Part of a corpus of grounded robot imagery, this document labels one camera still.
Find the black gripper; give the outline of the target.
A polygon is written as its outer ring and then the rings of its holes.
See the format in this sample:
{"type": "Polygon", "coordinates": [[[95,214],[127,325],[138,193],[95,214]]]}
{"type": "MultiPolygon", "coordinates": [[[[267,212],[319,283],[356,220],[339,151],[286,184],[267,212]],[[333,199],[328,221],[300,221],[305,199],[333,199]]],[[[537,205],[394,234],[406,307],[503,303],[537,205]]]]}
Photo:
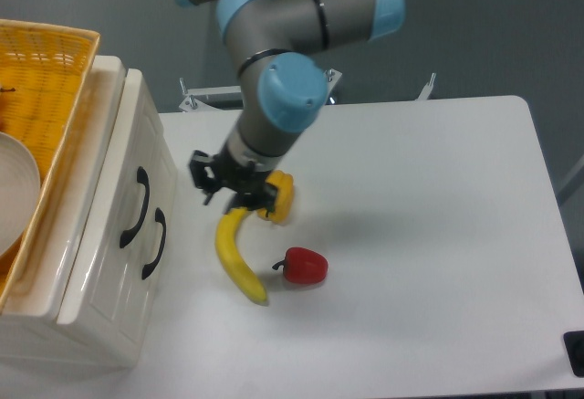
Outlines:
{"type": "Polygon", "coordinates": [[[227,150],[221,150],[214,157],[195,150],[189,170],[195,187],[205,196],[204,205],[209,205],[217,192],[217,180],[222,187],[235,192],[224,209],[225,215],[239,208],[263,210],[268,215],[276,211],[278,188],[266,183],[268,172],[257,171],[255,162],[241,165],[227,150]]]}

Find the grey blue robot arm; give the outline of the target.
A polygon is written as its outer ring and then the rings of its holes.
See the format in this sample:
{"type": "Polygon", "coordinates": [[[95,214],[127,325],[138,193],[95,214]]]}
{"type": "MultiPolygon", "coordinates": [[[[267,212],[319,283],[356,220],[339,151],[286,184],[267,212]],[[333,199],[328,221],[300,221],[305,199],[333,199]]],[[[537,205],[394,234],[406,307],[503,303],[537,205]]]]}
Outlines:
{"type": "Polygon", "coordinates": [[[193,182],[207,198],[230,189],[231,208],[273,214],[283,190],[268,177],[328,98],[326,75],[312,55],[397,31],[405,0],[176,1],[215,3],[244,102],[221,151],[193,154],[193,182]]]}

